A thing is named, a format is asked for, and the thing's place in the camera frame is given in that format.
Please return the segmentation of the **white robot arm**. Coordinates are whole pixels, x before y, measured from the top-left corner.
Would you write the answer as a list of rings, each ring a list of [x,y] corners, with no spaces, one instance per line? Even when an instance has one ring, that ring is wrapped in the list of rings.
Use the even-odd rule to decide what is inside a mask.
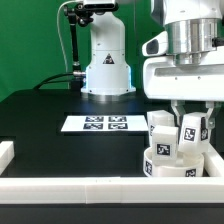
[[[142,46],[143,87],[150,99],[171,102],[176,116],[186,101],[204,101],[205,124],[215,126],[224,101],[224,0],[150,0],[151,16],[164,31]],[[93,13],[92,60],[86,69],[89,94],[118,95],[128,89],[125,31],[113,14],[116,0],[84,0]]]

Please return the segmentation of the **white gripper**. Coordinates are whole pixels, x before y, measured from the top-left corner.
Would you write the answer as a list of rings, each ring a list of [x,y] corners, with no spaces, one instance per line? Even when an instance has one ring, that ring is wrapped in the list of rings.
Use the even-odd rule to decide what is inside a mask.
[[[147,59],[143,87],[150,99],[172,100],[178,126],[186,114],[183,100],[207,101],[206,126],[214,129],[224,101],[224,46],[203,54],[199,65],[175,65],[171,56]]]

